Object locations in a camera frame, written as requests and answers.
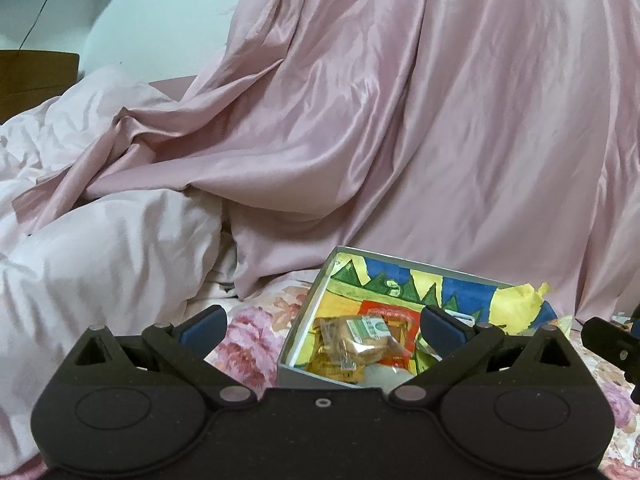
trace open box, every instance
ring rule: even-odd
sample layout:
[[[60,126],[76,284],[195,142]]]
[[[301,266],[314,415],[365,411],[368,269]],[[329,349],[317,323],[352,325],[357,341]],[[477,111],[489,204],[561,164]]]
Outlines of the open box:
[[[307,370],[314,351],[318,350],[318,323],[314,323],[318,317],[352,316],[398,307],[412,318],[411,337],[418,331],[419,314],[425,304],[437,303],[447,310],[473,317],[476,322],[493,322],[508,333],[521,333],[557,319],[549,304],[542,300],[537,305],[519,305],[516,316],[505,317],[502,305],[509,302],[505,297],[500,304],[500,295],[511,291],[513,286],[508,283],[384,254],[336,247],[322,266],[284,343],[278,359],[278,386],[360,387]],[[505,320],[504,324],[496,322],[498,318]],[[425,361],[428,355],[413,346],[408,368],[415,375],[430,362]],[[367,386],[375,385],[365,382]]]

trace cable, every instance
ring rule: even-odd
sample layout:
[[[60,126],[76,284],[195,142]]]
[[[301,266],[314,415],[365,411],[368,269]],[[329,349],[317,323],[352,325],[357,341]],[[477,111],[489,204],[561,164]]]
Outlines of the cable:
[[[47,5],[47,2],[49,0],[44,0],[44,2],[42,3],[42,6],[40,7],[40,10],[38,11],[38,15],[36,16],[35,21],[33,22],[33,25],[31,25],[31,28],[29,29],[29,31],[27,32],[27,35],[24,37],[24,39],[22,40],[22,43],[20,44],[20,47],[18,47],[18,50],[22,50],[23,46],[24,46],[24,42],[27,41],[27,38],[29,37],[29,35],[31,34],[31,31],[34,29],[34,27],[36,26],[36,23],[38,23],[38,20],[40,19],[40,15],[42,14],[42,11],[44,10],[44,6]]]

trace colorful drawing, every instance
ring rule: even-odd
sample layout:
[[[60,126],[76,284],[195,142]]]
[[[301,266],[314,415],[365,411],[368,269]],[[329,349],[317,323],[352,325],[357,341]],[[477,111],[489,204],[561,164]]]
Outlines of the colorful drawing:
[[[518,334],[557,319],[543,300],[545,286],[495,285],[446,278],[348,253],[335,256],[331,277],[314,318],[377,314],[385,319],[394,338],[412,353],[411,358],[388,359],[381,364],[402,367],[413,374],[427,369],[434,358],[416,348],[420,312],[426,304],[488,321],[506,333]],[[295,366],[307,368],[319,349],[316,323],[311,324]]]

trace black robot arm part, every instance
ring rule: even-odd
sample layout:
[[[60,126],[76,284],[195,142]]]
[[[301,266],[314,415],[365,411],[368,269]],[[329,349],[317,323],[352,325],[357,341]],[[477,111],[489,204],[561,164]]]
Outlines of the black robot arm part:
[[[218,306],[141,336],[92,327],[33,412],[44,479],[604,479],[612,411],[562,332],[452,326],[458,347],[388,396],[274,388],[261,400],[203,360],[226,330]]]

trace food wrapper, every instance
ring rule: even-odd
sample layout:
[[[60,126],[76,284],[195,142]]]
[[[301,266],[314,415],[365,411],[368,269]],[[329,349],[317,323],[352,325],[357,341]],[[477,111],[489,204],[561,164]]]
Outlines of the food wrapper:
[[[403,349],[402,353],[386,354],[378,362],[381,365],[410,370],[410,361],[415,350],[415,337],[420,329],[420,313],[401,306],[380,304],[374,301],[363,301],[359,313],[381,317],[394,340]]]
[[[365,367],[355,365],[350,370],[343,369],[340,364],[334,364],[328,354],[328,346],[324,343],[320,323],[323,319],[314,321],[314,350],[313,357],[306,366],[306,371],[333,381],[347,384],[358,384],[365,379]]]
[[[379,316],[322,319],[320,327],[329,358],[342,370],[356,370],[383,358],[411,357],[411,352],[402,347]]]

